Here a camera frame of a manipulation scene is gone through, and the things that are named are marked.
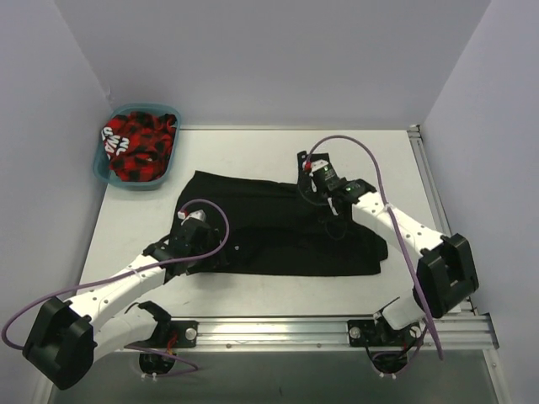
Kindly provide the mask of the black long sleeve shirt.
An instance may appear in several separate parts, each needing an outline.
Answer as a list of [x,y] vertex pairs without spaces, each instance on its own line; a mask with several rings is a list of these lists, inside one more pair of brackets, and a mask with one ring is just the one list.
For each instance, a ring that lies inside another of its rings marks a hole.
[[374,231],[313,205],[309,179],[279,183],[196,171],[176,202],[203,210],[209,225],[227,236],[217,256],[193,273],[270,276],[371,276],[388,258]]

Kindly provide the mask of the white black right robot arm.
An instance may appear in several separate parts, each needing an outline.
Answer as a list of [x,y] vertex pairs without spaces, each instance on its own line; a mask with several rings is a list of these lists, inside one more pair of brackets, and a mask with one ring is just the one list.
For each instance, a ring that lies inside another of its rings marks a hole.
[[298,185],[302,195],[325,202],[334,215],[400,249],[411,265],[413,288],[383,306],[373,324],[379,342],[392,344],[412,323],[442,318],[478,290],[471,245],[464,236],[447,236],[417,222],[385,202],[366,181],[339,177],[324,159],[301,163]]

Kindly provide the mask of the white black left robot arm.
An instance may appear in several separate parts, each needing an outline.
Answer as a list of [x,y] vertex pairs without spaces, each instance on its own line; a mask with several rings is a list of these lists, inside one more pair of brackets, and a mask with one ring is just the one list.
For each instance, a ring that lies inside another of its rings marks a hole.
[[66,390],[107,354],[132,344],[167,343],[171,315],[141,297],[197,263],[212,260],[228,237],[196,215],[189,216],[113,277],[85,284],[82,294],[67,300],[46,298],[22,355],[58,389]]

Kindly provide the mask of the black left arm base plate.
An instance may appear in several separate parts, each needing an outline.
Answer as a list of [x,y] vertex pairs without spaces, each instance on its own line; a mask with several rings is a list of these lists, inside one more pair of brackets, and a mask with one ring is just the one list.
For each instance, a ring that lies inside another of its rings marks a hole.
[[157,325],[153,337],[156,348],[193,348],[197,344],[199,323],[194,320],[171,320]]

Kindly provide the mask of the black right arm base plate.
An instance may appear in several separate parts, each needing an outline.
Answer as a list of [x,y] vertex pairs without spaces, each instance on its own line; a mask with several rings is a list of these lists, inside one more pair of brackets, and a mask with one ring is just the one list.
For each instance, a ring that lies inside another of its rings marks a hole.
[[402,347],[406,338],[393,330],[385,320],[348,320],[348,338],[352,347]]

